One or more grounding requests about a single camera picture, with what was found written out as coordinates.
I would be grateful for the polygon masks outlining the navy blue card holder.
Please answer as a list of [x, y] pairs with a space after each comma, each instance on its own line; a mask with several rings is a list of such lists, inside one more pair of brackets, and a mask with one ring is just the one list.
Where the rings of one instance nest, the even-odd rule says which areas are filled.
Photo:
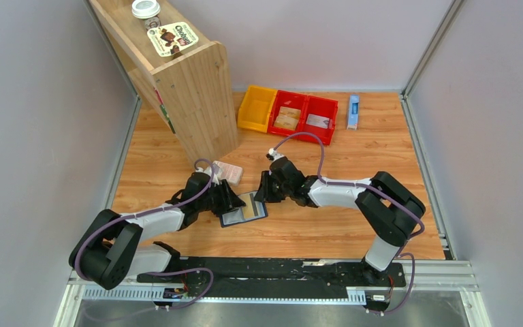
[[242, 208], [239, 208], [238, 210], [236, 210], [234, 212], [226, 213], [226, 214], [222, 215], [222, 217], [220, 218], [220, 224], [221, 224], [222, 228], [227, 228], [227, 227], [230, 227], [233, 225], [248, 223], [250, 221], [255, 221], [255, 220], [245, 221], [243, 214], [242, 214]]

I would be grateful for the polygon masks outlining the gold credit card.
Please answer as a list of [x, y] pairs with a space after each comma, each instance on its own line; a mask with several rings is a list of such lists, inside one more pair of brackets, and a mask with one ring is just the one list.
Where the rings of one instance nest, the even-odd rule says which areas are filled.
[[245, 221], [261, 219], [267, 216], [265, 204], [255, 200], [255, 191], [244, 193], [240, 198], [245, 203], [242, 214]]

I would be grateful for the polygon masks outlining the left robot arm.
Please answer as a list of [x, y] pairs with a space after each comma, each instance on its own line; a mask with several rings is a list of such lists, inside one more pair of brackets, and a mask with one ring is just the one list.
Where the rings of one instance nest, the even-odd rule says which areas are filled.
[[170, 200], [146, 211], [117, 213], [103, 209], [94, 218], [69, 255], [69, 265], [79, 277], [111, 290], [130, 276], [155, 273], [170, 283], [180, 276], [177, 250], [155, 242], [141, 243], [155, 236], [188, 228], [199, 214], [217, 217], [245, 206], [226, 180], [206, 172], [194, 172], [183, 189]]

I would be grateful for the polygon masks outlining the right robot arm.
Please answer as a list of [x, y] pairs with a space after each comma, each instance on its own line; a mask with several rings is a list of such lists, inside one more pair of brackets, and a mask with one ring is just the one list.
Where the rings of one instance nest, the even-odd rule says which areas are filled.
[[336, 180], [320, 174], [304, 175], [286, 157], [275, 159], [261, 174], [254, 199], [279, 203], [289, 198], [302, 207], [358, 209], [376, 236], [361, 267], [363, 280], [379, 285], [389, 274], [388, 266], [410, 238], [424, 231], [422, 201], [390, 173], [379, 171], [372, 178]]

